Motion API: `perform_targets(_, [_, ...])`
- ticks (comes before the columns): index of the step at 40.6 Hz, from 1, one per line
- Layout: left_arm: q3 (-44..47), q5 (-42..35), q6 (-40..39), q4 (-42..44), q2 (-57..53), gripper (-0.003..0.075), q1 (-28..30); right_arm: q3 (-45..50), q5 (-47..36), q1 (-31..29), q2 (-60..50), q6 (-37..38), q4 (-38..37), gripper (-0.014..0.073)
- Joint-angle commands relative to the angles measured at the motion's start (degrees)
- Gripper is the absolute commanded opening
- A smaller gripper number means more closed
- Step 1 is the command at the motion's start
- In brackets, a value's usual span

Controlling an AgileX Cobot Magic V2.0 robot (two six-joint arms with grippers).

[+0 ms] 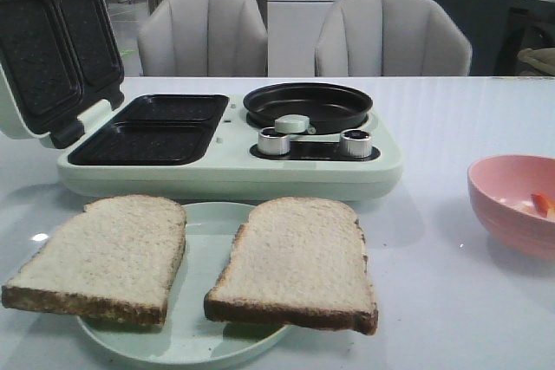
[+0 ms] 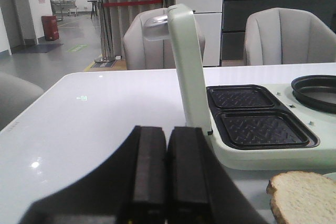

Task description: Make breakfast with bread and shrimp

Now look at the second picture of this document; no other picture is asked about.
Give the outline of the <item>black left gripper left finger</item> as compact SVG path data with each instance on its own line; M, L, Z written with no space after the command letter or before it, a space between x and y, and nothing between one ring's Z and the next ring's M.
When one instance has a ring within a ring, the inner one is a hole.
M23 223L164 223L166 140L136 126L101 165L31 204Z

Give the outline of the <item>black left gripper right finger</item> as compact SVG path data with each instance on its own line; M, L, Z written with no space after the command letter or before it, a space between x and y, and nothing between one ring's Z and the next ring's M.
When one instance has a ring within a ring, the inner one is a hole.
M199 128L175 127L168 150L169 223L265 223L206 143Z

